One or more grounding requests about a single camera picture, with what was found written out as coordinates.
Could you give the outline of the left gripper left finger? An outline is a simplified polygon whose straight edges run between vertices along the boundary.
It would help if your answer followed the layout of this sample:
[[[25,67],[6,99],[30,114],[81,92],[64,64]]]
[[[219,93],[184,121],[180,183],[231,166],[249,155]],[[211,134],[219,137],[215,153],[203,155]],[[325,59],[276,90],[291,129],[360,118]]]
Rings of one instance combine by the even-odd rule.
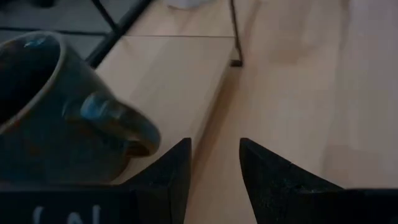
[[[192,140],[116,185],[2,185],[1,223],[183,223]]]

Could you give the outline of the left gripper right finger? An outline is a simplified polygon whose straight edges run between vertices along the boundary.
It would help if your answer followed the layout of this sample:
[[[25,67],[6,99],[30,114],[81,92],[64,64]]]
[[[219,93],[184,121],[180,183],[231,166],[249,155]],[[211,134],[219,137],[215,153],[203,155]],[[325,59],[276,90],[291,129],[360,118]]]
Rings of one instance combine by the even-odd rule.
[[[249,138],[239,160],[258,223],[397,223],[397,189],[344,189]]]

